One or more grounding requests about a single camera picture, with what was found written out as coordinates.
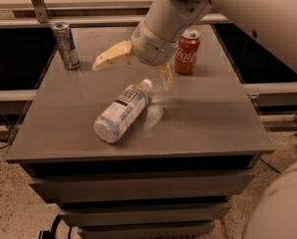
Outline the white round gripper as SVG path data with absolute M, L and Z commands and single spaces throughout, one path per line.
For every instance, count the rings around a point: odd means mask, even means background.
M 177 49 L 177 42 L 166 41 L 155 35 L 140 21 L 130 40 L 123 40 L 101 53 L 93 63 L 95 72 L 114 65 L 128 65 L 131 55 L 138 57 L 141 63 L 155 67 L 157 74 L 163 80 L 163 87 L 170 90 L 172 87 L 172 72 L 168 61 Z

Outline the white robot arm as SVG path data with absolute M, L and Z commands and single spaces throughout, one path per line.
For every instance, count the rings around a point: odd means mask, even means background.
M 181 33 L 215 9 L 297 73 L 297 0 L 153 0 L 132 38 L 97 57 L 100 70 L 135 55 L 171 80 L 166 63 Z M 297 239 L 297 162 L 270 184 L 242 239 Z

